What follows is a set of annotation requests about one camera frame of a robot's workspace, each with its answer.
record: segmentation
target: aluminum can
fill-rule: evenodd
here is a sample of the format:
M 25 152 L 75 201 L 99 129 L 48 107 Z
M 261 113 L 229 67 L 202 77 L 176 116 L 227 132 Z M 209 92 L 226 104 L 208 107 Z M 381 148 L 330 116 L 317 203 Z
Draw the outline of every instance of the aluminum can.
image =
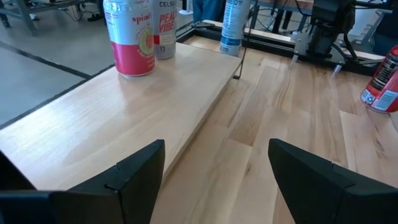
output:
M 134 77 L 155 68 L 150 0 L 104 0 L 116 69 Z
M 398 45 L 389 51 L 361 94 L 369 109 L 379 113 L 398 111 Z
M 152 0 L 155 58 L 168 59 L 175 55 L 177 1 Z
M 244 27 L 248 20 L 250 2 L 250 0 L 226 1 L 220 44 L 220 50 L 224 54 L 239 55 Z

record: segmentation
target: black floor stripe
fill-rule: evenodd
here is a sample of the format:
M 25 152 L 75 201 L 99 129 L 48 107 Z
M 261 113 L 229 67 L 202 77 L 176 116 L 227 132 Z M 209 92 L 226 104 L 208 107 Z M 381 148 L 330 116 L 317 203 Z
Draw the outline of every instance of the black floor stripe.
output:
M 6 44 L 6 43 L 4 43 L 2 41 L 0 41 L 0 47 L 5 49 L 5 50 L 8 50 L 10 52 L 14 52 L 14 53 L 19 54 L 21 56 L 24 56 L 24 57 L 30 58 L 32 60 L 35 60 L 36 62 L 41 62 L 41 63 L 44 63 L 44 64 L 46 64 L 48 66 L 63 70 L 64 72 L 71 73 L 72 75 L 76 75 L 76 76 L 78 76 L 80 78 L 84 78 L 86 80 L 89 80 L 89 79 L 92 78 L 92 76 L 89 75 L 89 74 L 86 74 L 84 72 L 75 70 L 73 68 L 70 68 L 70 67 L 67 67 L 67 66 L 64 66 L 64 65 L 60 65 L 60 64 L 55 63 L 55 62 L 51 62 L 51 61 L 49 61 L 47 59 L 44 59 L 42 57 L 38 57 L 38 56 L 32 55 L 32 54 L 30 54 L 28 52 L 25 52 L 23 50 L 19 50 L 18 48 L 14 47 L 12 45 Z
M 3 124 L 0 124 L 0 130 L 2 130 L 3 128 L 9 126 L 10 124 L 13 124 L 13 123 L 15 123 L 16 121 L 18 121 L 18 120 L 20 120 L 20 119 L 22 119 L 22 118 L 24 118 L 24 117 L 30 115 L 31 113 L 37 111 L 38 109 L 42 108 L 43 106 L 45 106 L 45 105 L 51 103 L 52 101 L 54 101 L 54 100 L 60 98 L 61 96 L 67 94 L 68 92 L 70 92 L 70 91 L 76 89 L 77 87 L 81 86 L 82 84 L 84 84 L 84 83 L 86 83 L 86 82 L 88 82 L 88 81 L 89 81 L 89 80 L 82 80 L 81 82 L 79 82 L 79 83 L 77 83 L 77 84 L 74 84 L 73 86 L 67 88 L 66 90 L 63 90 L 62 92 L 56 94 L 55 96 L 53 96 L 53 97 L 51 97 L 51 98 L 49 98 L 49 99 L 47 99 L 47 100 L 41 102 L 41 103 L 38 104 L 37 106 L 35 106 L 35 107 L 33 107 L 33 108 L 31 108 L 31 109 L 25 111 L 24 113 L 22 113 L 22 114 L 16 116 L 15 118 L 12 118 L 12 119 L 10 119 L 9 121 L 7 121 L 7 122 L 5 122 L 5 123 L 3 123 Z

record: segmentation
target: wooden table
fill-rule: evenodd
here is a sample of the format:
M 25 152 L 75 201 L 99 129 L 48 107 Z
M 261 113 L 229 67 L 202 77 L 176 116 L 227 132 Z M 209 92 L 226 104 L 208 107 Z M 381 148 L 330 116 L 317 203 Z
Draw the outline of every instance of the wooden table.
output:
M 146 77 L 112 68 L 4 128 L 0 150 L 40 190 L 69 189 L 156 139 L 167 173 L 240 63 L 177 44 Z
M 187 44 L 218 51 L 214 40 Z M 160 191 L 152 224 L 294 223 L 267 157 L 268 140 L 302 149 L 398 187 L 398 132 L 359 96 L 369 77 L 248 49 Z

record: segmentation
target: silver can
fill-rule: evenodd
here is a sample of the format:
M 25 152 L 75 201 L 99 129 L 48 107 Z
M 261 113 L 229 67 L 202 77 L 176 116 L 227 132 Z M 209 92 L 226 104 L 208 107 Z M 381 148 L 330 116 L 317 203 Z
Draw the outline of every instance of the silver can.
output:
M 175 55 L 177 0 L 152 0 L 155 58 L 168 59 Z

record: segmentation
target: red and white can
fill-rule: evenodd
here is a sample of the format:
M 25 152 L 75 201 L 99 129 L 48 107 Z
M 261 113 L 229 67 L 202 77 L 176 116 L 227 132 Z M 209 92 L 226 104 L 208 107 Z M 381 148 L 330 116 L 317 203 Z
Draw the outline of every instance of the red and white can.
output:
M 150 0 L 104 0 L 116 69 L 129 77 L 155 68 Z
M 398 45 L 389 51 L 367 87 L 361 100 L 368 108 L 381 112 L 398 111 Z
M 152 0 L 156 59 L 175 55 L 177 28 L 177 0 Z

